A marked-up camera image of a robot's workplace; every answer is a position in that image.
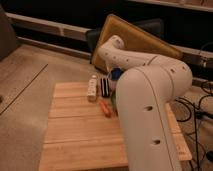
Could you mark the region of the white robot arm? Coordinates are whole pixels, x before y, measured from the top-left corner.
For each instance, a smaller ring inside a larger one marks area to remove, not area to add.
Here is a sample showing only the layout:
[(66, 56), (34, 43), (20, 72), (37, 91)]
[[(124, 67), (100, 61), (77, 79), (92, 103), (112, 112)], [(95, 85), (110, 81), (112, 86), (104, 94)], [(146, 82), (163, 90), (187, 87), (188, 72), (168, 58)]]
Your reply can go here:
[(98, 48), (109, 68), (124, 70), (116, 84), (116, 106), (130, 171), (182, 171), (165, 106), (192, 85), (181, 60), (127, 51), (117, 35)]

